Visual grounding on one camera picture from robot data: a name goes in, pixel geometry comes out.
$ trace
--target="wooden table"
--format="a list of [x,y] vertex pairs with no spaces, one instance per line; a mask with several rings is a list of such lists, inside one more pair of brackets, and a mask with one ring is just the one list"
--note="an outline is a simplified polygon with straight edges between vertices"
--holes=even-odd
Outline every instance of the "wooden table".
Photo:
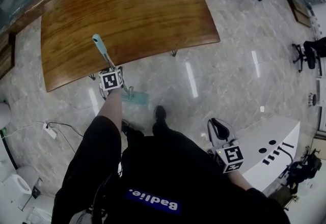
[[57,0],[49,8],[41,28],[48,92],[107,67],[93,34],[116,65],[220,41],[205,0]]

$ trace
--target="small box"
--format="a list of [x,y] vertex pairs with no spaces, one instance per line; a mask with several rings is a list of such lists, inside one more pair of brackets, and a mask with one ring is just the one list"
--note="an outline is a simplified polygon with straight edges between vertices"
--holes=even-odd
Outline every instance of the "small box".
[[101,73],[99,76],[101,79],[100,86],[104,91],[119,88],[123,85],[120,69],[108,73]]
[[223,173],[238,170],[243,163],[243,155],[239,145],[216,150],[214,159],[222,168]]

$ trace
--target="blue label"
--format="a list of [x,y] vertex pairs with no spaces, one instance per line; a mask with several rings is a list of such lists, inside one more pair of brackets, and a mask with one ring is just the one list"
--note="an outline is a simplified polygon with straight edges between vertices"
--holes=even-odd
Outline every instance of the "blue label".
[[135,202],[141,202],[146,206],[155,208],[157,210],[174,213],[180,215],[181,205],[179,202],[171,201],[159,197],[157,195],[152,195],[141,190],[129,189],[126,193],[126,199],[133,200]]

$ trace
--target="office chair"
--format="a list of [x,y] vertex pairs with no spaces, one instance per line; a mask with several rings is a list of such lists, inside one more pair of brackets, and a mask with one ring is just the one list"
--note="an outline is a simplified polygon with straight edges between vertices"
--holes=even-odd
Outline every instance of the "office chair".
[[305,41],[304,53],[302,53],[300,45],[292,44],[292,46],[295,47],[299,53],[299,57],[296,60],[293,60],[294,64],[300,60],[301,69],[299,70],[299,72],[302,71],[303,61],[307,61],[308,67],[310,69],[314,69],[316,64],[316,59],[320,60],[320,58],[326,57],[326,37],[323,37],[317,41]]
[[301,69],[299,69],[299,73],[301,73],[301,71],[302,71],[302,65],[303,65],[304,61],[306,61],[308,63],[308,67],[310,69],[315,69],[315,64],[316,64],[315,52],[309,45],[306,44],[306,42],[304,43],[304,49],[305,49],[304,53],[302,53],[300,45],[292,44],[292,46],[299,53],[299,57],[296,60],[293,60],[294,64],[300,60]]

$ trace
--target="black hole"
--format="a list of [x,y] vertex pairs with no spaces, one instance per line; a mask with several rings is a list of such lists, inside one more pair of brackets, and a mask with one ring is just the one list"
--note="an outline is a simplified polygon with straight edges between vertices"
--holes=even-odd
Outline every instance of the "black hole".
[[260,149],[259,149],[259,152],[260,152],[260,153],[265,153],[265,152],[267,152],[267,149],[266,149],[266,148],[260,148]]

